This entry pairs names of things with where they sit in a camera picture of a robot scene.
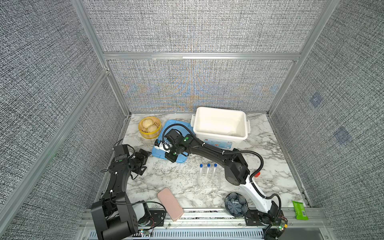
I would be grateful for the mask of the blue plastic box lid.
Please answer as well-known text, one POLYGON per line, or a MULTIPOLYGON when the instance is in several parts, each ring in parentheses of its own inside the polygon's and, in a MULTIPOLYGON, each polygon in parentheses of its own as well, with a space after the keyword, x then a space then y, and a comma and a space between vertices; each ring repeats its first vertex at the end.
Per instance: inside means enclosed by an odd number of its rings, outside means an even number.
POLYGON ((165 153, 169 153, 170 152, 170 148, 173 146, 171 143, 168 142, 168 140, 166 138, 165 141, 166 141, 166 149, 164 149, 164 145, 163 145, 163 133, 165 131, 166 128, 168 128, 170 125, 174 125, 174 124, 180 124, 180 125, 183 125, 185 127, 181 127, 181 126, 173 126, 171 127, 170 129, 168 129, 166 131, 166 133, 168 133, 170 130, 172 129, 175 129, 177 131, 180 132, 180 134, 182 134, 183 136, 187 135, 188 134, 188 130, 190 130, 191 132, 193 131, 193 127, 191 126, 190 123, 187 123, 187 122, 182 122, 182 121, 177 121, 177 120, 168 120, 166 121, 165 125, 163 126, 159 136, 156 138, 155 142, 154 142, 154 146, 153 146, 153 149, 152 149, 152 156, 155 157, 155 158, 159 158, 159 159, 163 159, 163 160, 167 160, 166 156, 165 156, 165 153))

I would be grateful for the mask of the clear plastic test tube rack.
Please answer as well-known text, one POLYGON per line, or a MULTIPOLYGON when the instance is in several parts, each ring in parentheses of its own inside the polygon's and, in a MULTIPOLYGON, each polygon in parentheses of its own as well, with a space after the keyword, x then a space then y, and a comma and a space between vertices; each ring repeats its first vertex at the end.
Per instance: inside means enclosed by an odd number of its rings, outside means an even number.
POLYGON ((222 186, 221 177, 219 172, 198 173, 197 185, 202 189, 219 189, 222 186))

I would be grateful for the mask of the white plastic storage box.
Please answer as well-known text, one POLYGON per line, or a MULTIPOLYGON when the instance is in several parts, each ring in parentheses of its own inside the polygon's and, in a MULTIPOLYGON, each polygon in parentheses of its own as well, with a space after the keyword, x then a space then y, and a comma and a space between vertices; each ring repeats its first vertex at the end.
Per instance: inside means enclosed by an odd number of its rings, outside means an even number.
POLYGON ((192 115, 196 137, 224 150, 233 150, 248 138, 250 121, 242 111, 199 107, 192 115))

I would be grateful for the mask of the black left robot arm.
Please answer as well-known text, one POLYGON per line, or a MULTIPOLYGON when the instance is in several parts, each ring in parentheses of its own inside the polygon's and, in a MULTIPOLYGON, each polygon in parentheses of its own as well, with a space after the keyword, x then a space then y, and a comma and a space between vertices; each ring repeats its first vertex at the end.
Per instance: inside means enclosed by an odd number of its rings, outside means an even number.
POLYGON ((148 204, 131 203, 126 193, 132 173, 143 175, 150 155, 151 152, 143 149, 131 155, 125 147, 115 154, 108 168, 111 176, 106 191, 91 207, 99 240, 122 240, 138 233, 140 226, 154 223, 148 204))

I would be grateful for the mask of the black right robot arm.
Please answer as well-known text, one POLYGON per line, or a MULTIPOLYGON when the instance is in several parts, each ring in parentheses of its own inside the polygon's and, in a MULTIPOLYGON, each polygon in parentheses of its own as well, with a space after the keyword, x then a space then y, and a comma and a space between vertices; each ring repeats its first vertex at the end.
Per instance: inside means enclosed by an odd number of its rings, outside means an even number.
POLYGON ((224 169, 225 178, 230 184, 245 189, 265 225, 278 220, 282 208, 280 196, 278 194, 266 196, 254 182, 254 177, 264 166, 264 159, 259 153, 236 149, 226 151, 203 142, 191 131, 184 136, 175 128, 167 128, 164 131, 162 142, 166 144, 166 159, 173 163, 179 155, 187 153, 188 155, 204 157, 221 166, 224 169), (244 154, 254 155, 259 158, 260 166, 257 170, 254 172, 249 170, 244 154))

